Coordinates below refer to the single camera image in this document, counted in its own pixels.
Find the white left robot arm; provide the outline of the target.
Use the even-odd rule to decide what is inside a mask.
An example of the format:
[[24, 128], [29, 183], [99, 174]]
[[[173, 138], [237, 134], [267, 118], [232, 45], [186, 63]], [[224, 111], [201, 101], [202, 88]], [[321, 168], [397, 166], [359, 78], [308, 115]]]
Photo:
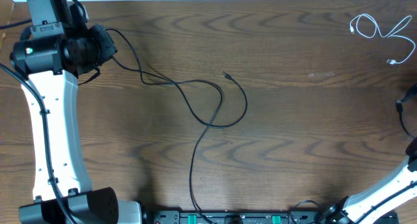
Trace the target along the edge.
[[10, 74], [25, 93], [35, 149], [33, 204], [22, 223], [141, 223], [141, 206], [111, 188], [93, 189], [79, 138], [80, 75], [100, 73], [117, 52], [101, 25], [87, 27], [77, 0], [27, 0], [31, 26], [10, 54]]

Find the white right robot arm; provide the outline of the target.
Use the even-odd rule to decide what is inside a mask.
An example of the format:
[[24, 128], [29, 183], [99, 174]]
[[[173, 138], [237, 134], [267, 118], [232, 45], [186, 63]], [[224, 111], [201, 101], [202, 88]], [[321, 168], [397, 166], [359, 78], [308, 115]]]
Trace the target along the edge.
[[416, 140], [406, 157], [388, 176], [369, 189], [333, 204], [319, 223], [374, 223], [381, 216], [416, 197]]

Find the clear tape strip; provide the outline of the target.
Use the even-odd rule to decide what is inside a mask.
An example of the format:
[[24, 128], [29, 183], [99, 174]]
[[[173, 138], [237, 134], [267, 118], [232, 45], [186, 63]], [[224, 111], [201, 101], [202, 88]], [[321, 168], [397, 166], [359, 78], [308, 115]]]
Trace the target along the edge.
[[328, 78], [328, 77], [334, 77], [335, 73], [333, 72], [319, 72], [319, 73], [310, 73], [308, 74], [308, 77], [310, 78]]

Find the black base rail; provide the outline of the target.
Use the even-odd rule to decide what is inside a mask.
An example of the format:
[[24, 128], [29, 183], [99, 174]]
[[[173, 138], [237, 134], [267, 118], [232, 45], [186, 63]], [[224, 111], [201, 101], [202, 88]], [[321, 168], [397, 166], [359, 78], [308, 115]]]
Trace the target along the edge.
[[352, 223], [347, 213], [339, 209], [339, 204], [333, 204], [327, 211], [320, 212], [313, 209], [300, 209], [302, 204], [314, 203], [302, 201], [292, 209], [273, 210], [271, 212], [238, 212], [238, 211], [182, 211], [147, 210], [142, 208], [142, 222], [145, 224], [320, 224], [320, 223]]

